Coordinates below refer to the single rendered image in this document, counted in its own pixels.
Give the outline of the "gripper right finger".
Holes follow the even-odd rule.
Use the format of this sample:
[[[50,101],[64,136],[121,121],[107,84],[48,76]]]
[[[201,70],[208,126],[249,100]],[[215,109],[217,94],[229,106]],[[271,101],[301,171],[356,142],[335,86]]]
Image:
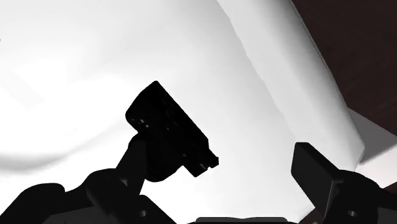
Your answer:
[[[295,143],[291,175],[323,224],[397,224],[397,193],[360,173],[338,169],[309,143]]]

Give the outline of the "white bed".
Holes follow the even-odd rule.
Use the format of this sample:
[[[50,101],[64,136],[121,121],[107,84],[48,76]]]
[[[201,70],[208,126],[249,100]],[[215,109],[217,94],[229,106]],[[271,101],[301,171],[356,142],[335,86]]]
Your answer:
[[[0,213],[32,185],[72,190],[114,167],[152,81],[219,157],[144,184],[177,224],[301,220],[313,206],[290,173],[297,141],[397,181],[397,143],[347,108],[290,0],[0,0]]]

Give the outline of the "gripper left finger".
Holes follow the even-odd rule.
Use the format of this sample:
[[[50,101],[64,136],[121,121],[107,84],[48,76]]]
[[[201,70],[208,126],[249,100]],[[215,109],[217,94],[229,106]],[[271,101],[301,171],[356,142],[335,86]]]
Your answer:
[[[82,184],[65,191],[58,183],[31,186],[0,215],[0,224],[45,224],[66,215],[105,224],[176,224],[140,191],[145,180],[162,181],[182,166],[184,137],[138,133],[114,169],[95,171]]]

